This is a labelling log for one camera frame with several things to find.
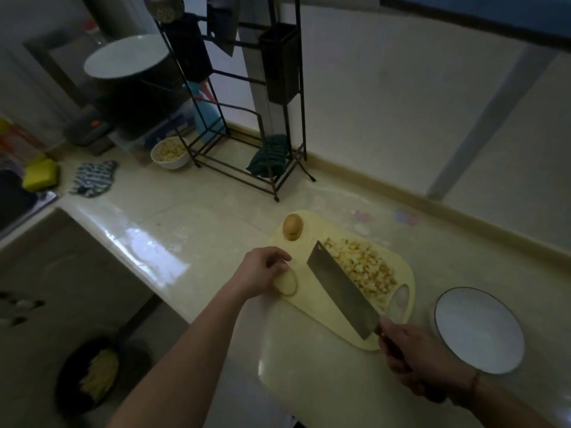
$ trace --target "person's left hand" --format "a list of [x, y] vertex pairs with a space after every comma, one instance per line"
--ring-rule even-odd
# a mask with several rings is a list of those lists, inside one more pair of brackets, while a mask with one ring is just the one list
[[289, 260], [291, 255], [277, 246], [253, 249], [246, 254], [228, 283], [239, 289], [246, 298], [255, 297], [267, 290], [274, 278], [288, 269], [286, 261]]

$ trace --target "metal rack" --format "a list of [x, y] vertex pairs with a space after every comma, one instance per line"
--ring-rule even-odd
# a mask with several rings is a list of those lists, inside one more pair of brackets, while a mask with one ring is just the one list
[[[267, 30], [271, 29], [272, 27], [275, 27], [277, 24], [277, 21], [276, 21], [274, 0], [268, 0], [268, 9], [269, 9], [269, 19], [270, 19], [270, 23], [271, 23], [270, 26], [266, 26], [266, 25], [262, 25], [262, 24], [239, 22], [238, 28], [249, 28], [249, 29], [254, 29], [254, 30], [258, 30], [258, 31], [267, 31]], [[197, 17], [198, 21], [206, 21], [207, 20], [207, 18], [205, 16], [198, 16], [197, 15], [196, 17]], [[256, 111], [253, 111], [252, 109], [249, 109], [249, 108], [238, 107], [235, 105], [230, 105], [230, 104], [225, 104], [225, 103], [219, 102], [218, 98], [216, 96], [216, 93], [214, 91], [214, 87], [212, 86], [212, 83], [210, 81], [210, 78], [208, 79], [208, 85], [210, 87], [210, 90], [212, 91], [212, 97], [214, 97], [215, 101], [210, 101], [210, 100], [204, 99], [202, 97], [196, 97], [193, 95], [193, 93], [191, 92], [189, 87], [185, 87], [187, 93], [189, 94], [190, 99], [192, 99], [192, 102], [193, 102], [194, 106], [196, 107], [197, 113], [199, 114], [199, 117], [201, 118], [203, 125], [206, 127], [205, 131], [202, 132], [195, 139], [193, 139], [192, 142], [187, 144], [186, 141], [184, 141], [184, 139], [182, 138], [180, 131], [178, 131], [178, 129], [175, 129], [177, 136], [181, 140], [182, 144], [184, 145], [184, 147], [188, 151], [190, 157], [192, 158], [192, 161], [194, 162], [194, 164], [197, 167], [200, 168], [201, 166], [206, 166], [206, 167], [213, 169], [214, 171], [217, 171], [221, 174], [224, 174], [224, 175], [226, 175], [232, 179], [235, 179], [235, 180], [238, 180], [242, 183], [245, 183], [248, 186], [252, 186], [253, 188], [259, 189], [262, 192], [272, 194], [274, 196], [274, 200], [276, 202], [279, 202], [279, 198], [277, 196], [279, 189], [283, 186], [283, 184], [289, 178], [289, 175], [294, 171], [294, 169], [296, 168], [297, 165], [300, 166], [300, 168], [303, 170], [303, 172], [305, 174], [307, 174], [307, 176], [311, 179], [311, 181], [315, 181], [315, 179], [303, 167], [302, 162], [301, 162], [302, 159], [307, 161], [307, 142], [306, 142], [306, 138], [305, 138], [305, 99], [304, 99], [305, 96], [304, 96], [304, 86], [303, 86], [303, 60], [302, 60], [303, 57], [302, 57], [302, 43], [301, 43], [300, 0], [295, 0], [295, 18], [296, 18], [296, 24], [295, 24], [296, 32], [299, 33], [299, 50], [298, 50], [298, 54], [297, 54], [297, 66], [299, 69], [299, 95], [300, 95], [300, 106], [301, 106], [301, 113], [302, 113], [302, 139], [303, 140], [302, 140], [302, 144], [299, 147], [297, 147], [295, 149], [292, 147], [292, 145], [291, 145], [291, 133], [290, 133], [290, 128], [289, 128], [288, 107], [287, 107], [287, 104], [282, 105], [283, 116], [284, 116], [284, 120], [285, 120], [285, 135], [287, 137], [288, 156], [287, 156], [287, 164], [285, 166], [285, 171], [280, 176], [274, 176], [274, 174], [272, 172], [272, 168], [271, 168], [270, 160], [269, 160], [269, 156], [268, 156], [268, 149], [266, 147], [266, 145], [267, 145], [266, 144], [266, 134], [265, 134], [261, 114], [256, 112]], [[184, 81], [184, 84], [187, 84], [188, 80], [187, 80], [187, 78], [183, 72], [183, 69], [181, 67], [181, 64], [179, 63], [179, 60], [175, 54], [175, 51], [172, 49], [172, 46], [168, 40], [168, 37], [164, 31], [163, 26], [158, 21], [155, 21], [155, 24], [158, 27], [159, 32], [161, 33], [161, 36], [162, 36], [165, 44], [167, 45], [170, 56], [175, 60], [175, 64], [178, 68], [178, 72], [179, 72], [181, 78]], [[232, 44], [232, 45], [235, 45], [238, 47], [242, 47], [242, 48], [249, 48], [249, 49], [255, 49], [255, 50], [261, 49], [261, 47], [258, 43], [241, 42], [238, 40], [222, 40], [221, 41], [220, 39], [216, 40], [214, 37], [209, 36], [209, 35], [204, 35], [204, 34], [202, 34], [201, 37], [204, 41], [208, 41], [208, 42], [216, 41], [216, 42], [229, 43], [229, 44]], [[247, 81], [250, 83], [255, 83], [258, 85], [267, 86], [266, 81], [264, 81], [264, 80], [255, 79], [255, 78], [248, 78], [245, 76], [235, 75], [233, 73], [223, 72], [223, 71], [219, 71], [219, 70], [212, 70], [212, 71], [213, 71], [213, 73], [217, 73], [218, 75], [227, 76], [229, 78], [234, 78], [236, 80], [242, 80], [242, 81]], [[180, 91], [175, 91], [172, 88], [162, 86], [159, 84], [151, 84], [148, 82], [146, 82], [146, 84], [148, 86], [152, 87], [156, 93], [161, 93], [161, 92], [181, 93]], [[213, 123], [211, 123], [210, 125], [207, 125], [205, 118], [204, 118], [204, 115], [202, 114], [200, 107], [197, 105], [197, 101], [200, 101], [200, 100], [210, 102], [212, 104], [215, 104], [218, 107], [218, 112], [220, 114], [220, 117], [221, 117], [222, 123], [223, 123], [223, 129], [214, 130], [214, 126], [220, 122], [220, 119], [216, 119]], [[260, 131], [260, 136], [259, 137], [254, 136], [254, 135], [251, 135], [249, 133], [242, 132], [240, 130], [229, 128], [228, 124], [226, 123], [224, 114], [222, 113], [222, 107], [239, 109], [241, 111], [246, 111], [246, 112], [249, 112], [251, 114], [254, 114], [256, 116], [257, 121], [258, 121], [258, 129]], [[170, 120], [170, 115], [167, 112], [165, 112], [165, 115]], [[216, 134], [214, 139], [212, 139], [209, 142], [205, 142], [204, 144], [202, 144], [200, 146], [197, 146], [196, 149], [192, 148], [193, 146], [195, 146], [198, 143], [198, 141], [200, 141], [202, 139], [202, 137], [204, 135], [206, 135], [209, 132]], [[236, 133], [238, 133], [239, 135], [250, 137], [250, 139], [252, 141], [243, 140], [243, 139], [237, 137], [236, 135], [234, 135]], [[263, 150], [264, 155], [265, 155], [265, 159], [266, 159], [267, 170], [268, 170], [267, 173], [269, 174], [269, 177], [268, 178], [262, 178], [259, 176], [255, 176], [255, 175], [245, 171], [244, 169], [238, 168], [237, 166], [234, 166], [230, 163], [224, 162], [220, 159], [217, 159], [217, 158], [210, 156], [209, 153], [213, 149], [215, 149], [217, 145], [220, 144], [221, 139], [224, 137], [229, 138], [229, 139], [234, 140], [234, 141], [238, 141], [240, 143], [247, 144], [247, 145], [249, 145], [255, 149]], [[217, 168], [217, 167], [211, 165], [211, 163], [219, 164], [222, 167], [224, 167], [224, 169]], [[256, 185], [256, 184], [248, 181], [248, 179], [240, 178], [239, 175], [242, 175], [243, 177], [245, 176], [248, 179], [255, 179], [259, 183], [262, 183], [263, 185], [265, 185], [267, 187], [263, 187], [263, 185], [260, 186], [259, 184]]]

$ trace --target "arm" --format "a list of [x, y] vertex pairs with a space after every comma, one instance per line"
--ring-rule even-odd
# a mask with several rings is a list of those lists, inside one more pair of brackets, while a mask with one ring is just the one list
[[279, 248], [248, 252], [232, 278], [129, 394], [107, 427], [202, 426], [242, 306], [268, 289], [287, 270], [284, 261], [290, 259]]
[[424, 396], [421, 380], [442, 388], [455, 405], [471, 411], [486, 428], [554, 428], [499, 385], [458, 359], [444, 345], [412, 325], [397, 325], [382, 318], [382, 335], [403, 352], [405, 362], [393, 357], [383, 338], [379, 346], [387, 365], [402, 384], [417, 396]]

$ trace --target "hand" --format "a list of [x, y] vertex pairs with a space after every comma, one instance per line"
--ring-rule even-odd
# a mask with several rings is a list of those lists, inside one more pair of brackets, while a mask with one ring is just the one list
[[246, 299], [255, 297], [288, 269], [286, 261], [289, 260], [291, 255], [276, 246], [256, 248], [246, 254], [228, 283], [239, 289]]
[[458, 359], [443, 344], [416, 326], [397, 325], [386, 317], [381, 318], [380, 327], [383, 335], [403, 352], [405, 359], [402, 361], [393, 357], [379, 337], [379, 346], [387, 358], [387, 365], [412, 393], [425, 396], [421, 380], [444, 389], [454, 403], [462, 401], [470, 393], [475, 368]]

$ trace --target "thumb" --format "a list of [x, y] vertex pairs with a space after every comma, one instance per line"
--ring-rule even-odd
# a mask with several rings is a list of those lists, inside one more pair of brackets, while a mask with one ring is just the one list
[[268, 268], [269, 278], [274, 279], [285, 273], [289, 268], [285, 261], [276, 261], [270, 268]]
[[381, 317], [379, 323], [382, 332], [387, 338], [394, 342], [401, 350], [407, 348], [408, 336], [400, 325], [393, 323], [387, 317]]

